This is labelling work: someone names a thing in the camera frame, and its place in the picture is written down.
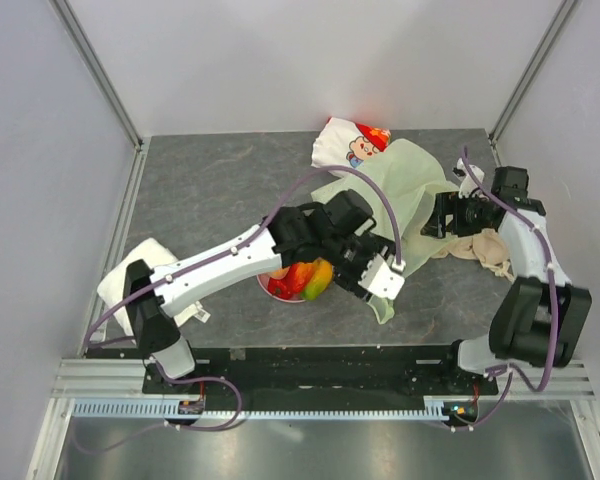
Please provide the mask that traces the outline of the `fake mango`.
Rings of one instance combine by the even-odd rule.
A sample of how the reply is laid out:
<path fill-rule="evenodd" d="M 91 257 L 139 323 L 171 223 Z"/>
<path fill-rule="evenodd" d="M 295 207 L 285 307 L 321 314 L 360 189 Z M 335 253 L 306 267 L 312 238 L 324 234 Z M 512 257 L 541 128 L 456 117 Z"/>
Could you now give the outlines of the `fake mango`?
<path fill-rule="evenodd" d="M 314 273 L 300 296 L 306 301 L 317 299 L 327 289 L 332 279 L 332 265 L 324 259 L 318 259 L 315 262 Z"/>

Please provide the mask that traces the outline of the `green avocado print plastic bag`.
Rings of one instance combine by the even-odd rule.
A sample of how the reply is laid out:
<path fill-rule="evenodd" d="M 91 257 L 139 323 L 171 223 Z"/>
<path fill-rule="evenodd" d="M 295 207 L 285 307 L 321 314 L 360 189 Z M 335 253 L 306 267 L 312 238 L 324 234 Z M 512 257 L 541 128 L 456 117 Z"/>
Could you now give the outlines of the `green avocado print plastic bag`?
<path fill-rule="evenodd" d="M 402 260 L 406 267 L 402 276 L 407 278 L 422 267 L 450 241 L 421 235 L 421 229 L 433 213 L 438 193 L 456 192 L 458 187 L 446 180 L 442 166 L 430 153 L 406 139 L 392 142 L 383 153 L 366 160 L 358 170 L 368 176 L 383 191 L 395 214 L 401 234 Z M 377 194 L 362 179 L 342 173 L 335 180 L 314 190 L 311 198 L 326 203 L 336 193 L 352 189 L 370 204 L 377 222 L 373 233 L 394 240 L 386 209 Z M 382 325 L 393 318 L 392 300 L 372 297 L 367 302 Z"/>

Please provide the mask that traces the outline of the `fake red bell pepper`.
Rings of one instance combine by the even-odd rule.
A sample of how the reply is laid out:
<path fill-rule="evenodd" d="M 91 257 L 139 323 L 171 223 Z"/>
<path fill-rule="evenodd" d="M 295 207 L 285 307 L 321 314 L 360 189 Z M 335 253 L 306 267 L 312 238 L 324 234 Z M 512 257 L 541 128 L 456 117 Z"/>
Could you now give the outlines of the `fake red bell pepper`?
<path fill-rule="evenodd" d="M 289 272 L 282 279 L 292 293 L 300 294 L 314 273 L 313 263 L 295 263 L 289 267 Z"/>

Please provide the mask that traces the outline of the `fake peach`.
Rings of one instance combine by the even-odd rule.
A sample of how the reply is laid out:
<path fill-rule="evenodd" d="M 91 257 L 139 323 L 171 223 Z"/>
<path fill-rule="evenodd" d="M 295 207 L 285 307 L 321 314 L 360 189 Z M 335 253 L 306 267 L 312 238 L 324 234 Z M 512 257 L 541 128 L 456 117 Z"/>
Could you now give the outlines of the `fake peach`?
<path fill-rule="evenodd" d="M 284 279 L 285 276 L 288 274 L 289 272 L 289 267 L 285 267 L 285 268 L 280 268 L 278 270 L 275 270 L 273 272 L 269 273 L 269 276 L 273 279 Z"/>

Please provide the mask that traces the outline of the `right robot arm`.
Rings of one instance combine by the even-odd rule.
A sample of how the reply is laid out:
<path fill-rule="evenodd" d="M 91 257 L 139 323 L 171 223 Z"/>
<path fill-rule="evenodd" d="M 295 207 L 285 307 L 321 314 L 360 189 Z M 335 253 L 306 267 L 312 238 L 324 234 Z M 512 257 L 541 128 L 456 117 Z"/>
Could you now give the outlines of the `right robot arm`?
<path fill-rule="evenodd" d="M 490 188 L 484 187 L 484 175 L 474 165 L 459 161 L 454 172 L 462 181 L 459 191 L 436 194 L 422 234 L 444 239 L 494 231 L 508 250 L 513 283 L 488 334 L 458 342 L 456 359 L 438 368 L 440 386 L 461 393 L 473 383 L 474 373 L 494 371 L 507 361 L 545 370 L 566 367 L 592 297 L 574 286 L 559 265 L 544 205 L 528 193 L 527 171 L 499 167 Z"/>

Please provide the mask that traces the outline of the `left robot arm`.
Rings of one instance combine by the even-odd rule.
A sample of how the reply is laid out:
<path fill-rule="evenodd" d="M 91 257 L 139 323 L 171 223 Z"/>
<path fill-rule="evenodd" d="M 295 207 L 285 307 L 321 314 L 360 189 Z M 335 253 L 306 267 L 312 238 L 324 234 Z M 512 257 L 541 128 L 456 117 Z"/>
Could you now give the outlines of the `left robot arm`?
<path fill-rule="evenodd" d="M 346 190 L 327 203 L 282 207 L 236 238 L 185 260 L 157 267 L 131 262 L 123 299 L 138 349 L 176 392 L 191 392 L 200 371 L 176 315 L 245 279 L 300 262 L 329 262 L 337 285 L 363 300 L 395 299 L 404 284 L 397 246 L 372 233 L 374 224 L 367 201 Z"/>

